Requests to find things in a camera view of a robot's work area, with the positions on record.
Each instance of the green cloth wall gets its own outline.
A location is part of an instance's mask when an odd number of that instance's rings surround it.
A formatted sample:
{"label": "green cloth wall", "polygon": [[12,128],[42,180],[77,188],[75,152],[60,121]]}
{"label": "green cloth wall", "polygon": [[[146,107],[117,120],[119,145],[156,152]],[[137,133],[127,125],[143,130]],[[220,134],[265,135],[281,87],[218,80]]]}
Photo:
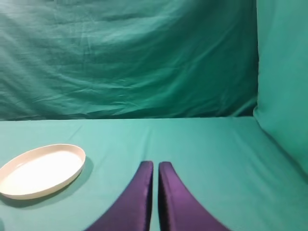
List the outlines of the green cloth wall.
{"label": "green cloth wall", "polygon": [[308,173],[308,1],[258,0],[255,117]]}
{"label": "green cloth wall", "polygon": [[2,0],[0,120],[237,116],[253,0]]}

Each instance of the plate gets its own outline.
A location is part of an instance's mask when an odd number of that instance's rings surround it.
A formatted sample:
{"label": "plate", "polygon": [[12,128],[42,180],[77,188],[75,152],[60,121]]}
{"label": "plate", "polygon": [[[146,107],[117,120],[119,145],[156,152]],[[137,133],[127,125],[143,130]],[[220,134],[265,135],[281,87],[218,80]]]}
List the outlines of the plate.
{"label": "plate", "polygon": [[83,149],[71,144],[33,149],[0,168],[0,193],[18,200],[54,193],[80,174],[85,160]]}

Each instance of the green tablecloth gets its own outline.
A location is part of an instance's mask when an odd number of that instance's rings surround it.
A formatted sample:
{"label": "green tablecloth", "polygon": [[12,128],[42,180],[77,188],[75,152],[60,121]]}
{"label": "green tablecloth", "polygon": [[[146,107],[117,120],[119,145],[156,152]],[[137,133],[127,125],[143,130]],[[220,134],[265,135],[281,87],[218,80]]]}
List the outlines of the green tablecloth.
{"label": "green tablecloth", "polygon": [[39,146],[82,147],[86,166],[36,204],[0,201],[0,230],[81,231],[153,160],[151,231],[159,230],[157,165],[171,161],[193,195],[233,231],[306,231],[307,177],[252,117],[0,122],[0,166]]}

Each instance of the green fabric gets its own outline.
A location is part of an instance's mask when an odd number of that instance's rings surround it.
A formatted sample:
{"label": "green fabric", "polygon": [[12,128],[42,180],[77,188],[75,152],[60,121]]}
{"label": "green fabric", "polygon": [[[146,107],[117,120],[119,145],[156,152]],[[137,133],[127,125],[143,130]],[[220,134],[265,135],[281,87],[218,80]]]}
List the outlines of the green fabric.
{"label": "green fabric", "polygon": [[307,177],[252,117],[0,122],[0,166],[39,146],[71,143],[88,157],[66,190],[32,206],[0,201],[6,231],[81,231],[153,160],[151,231],[159,231],[157,166],[171,161],[193,195],[232,231],[307,231]]}
{"label": "green fabric", "polygon": [[237,116],[254,0],[2,0],[0,119]]}
{"label": "green fabric", "polygon": [[308,1],[259,0],[255,117],[308,173]]}

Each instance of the purple padded finger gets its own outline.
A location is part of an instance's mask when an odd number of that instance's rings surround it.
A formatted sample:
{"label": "purple padded finger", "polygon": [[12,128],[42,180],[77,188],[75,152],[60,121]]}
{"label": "purple padded finger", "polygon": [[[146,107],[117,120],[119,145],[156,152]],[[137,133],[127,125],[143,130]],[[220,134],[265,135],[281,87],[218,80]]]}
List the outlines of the purple padded finger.
{"label": "purple padded finger", "polygon": [[158,213],[161,231],[229,231],[199,204],[170,162],[159,164]]}
{"label": "purple padded finger", "polygon": [[152,214],[153,163],[141,162],[114,204],[86,231],[148,231]]}

